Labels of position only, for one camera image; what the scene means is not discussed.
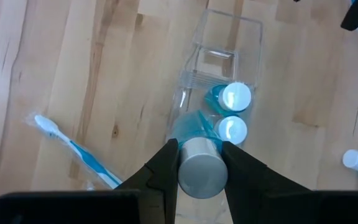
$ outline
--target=toothbrush handle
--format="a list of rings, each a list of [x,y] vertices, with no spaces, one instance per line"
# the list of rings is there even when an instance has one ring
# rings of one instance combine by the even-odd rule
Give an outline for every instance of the toothbrush handle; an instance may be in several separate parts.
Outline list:
[[[117,176],[108,171],[104,166],[90,153],[88,153],[81,146],[77,145],[74,141],[70,140],[69,145],[80,156],[81,160],[97,175],[105,181],[112,189],[122,184]]]

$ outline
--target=silver cylinder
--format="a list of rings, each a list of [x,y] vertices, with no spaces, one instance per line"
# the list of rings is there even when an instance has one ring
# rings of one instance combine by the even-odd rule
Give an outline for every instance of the silver cylinder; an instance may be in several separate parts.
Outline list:
[[[180,149],[180,187],[194,198],[210,198],[227,182],[227,167],[216,145],[207,138],[192,138]]]

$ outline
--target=wood grain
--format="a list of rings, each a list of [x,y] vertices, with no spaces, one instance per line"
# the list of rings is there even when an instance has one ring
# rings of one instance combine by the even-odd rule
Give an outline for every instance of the wood grain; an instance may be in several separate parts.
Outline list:
[[[341,164],[346,150],[358,149],[358,33],[340,28],[347,7],[342,0],[0,0],[0,195],[78,190],[89,181],[105,188],[32,126],[34,113],[56,121],[123,180],[135,173],[164,144],[178,75],[206,8],[263,23],[244,150],[311,189],[358,189],[358,175]],[[216,20],[204,35],[230,49],[251,43],[253,31]],[[214,63],[205,57],[203,66],[215,71]],[[231,67],[217,63],[218,73]],[[180,191],[178,201],[177,223],[231,223],[224,193],[199,201]]]

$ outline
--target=clear plastic container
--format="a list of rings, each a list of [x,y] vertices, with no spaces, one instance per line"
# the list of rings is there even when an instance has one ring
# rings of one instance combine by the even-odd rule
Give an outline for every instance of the clear plastic container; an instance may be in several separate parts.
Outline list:
[[[172,135],[175,120],[184,113],[207,111],[212,123],[222,118],[204,101],[205,94],[216,85],[245,83],[254,98],[257,94],[261,45],[261,22],[205,10],[174,93],[166,139]],[[238,114],[248,126],[251,112],[252,102]],[[185,220],[190,223],[231,223],[224,192],[209,199],[195,199],[178,189],[177,223],[186,223]]]

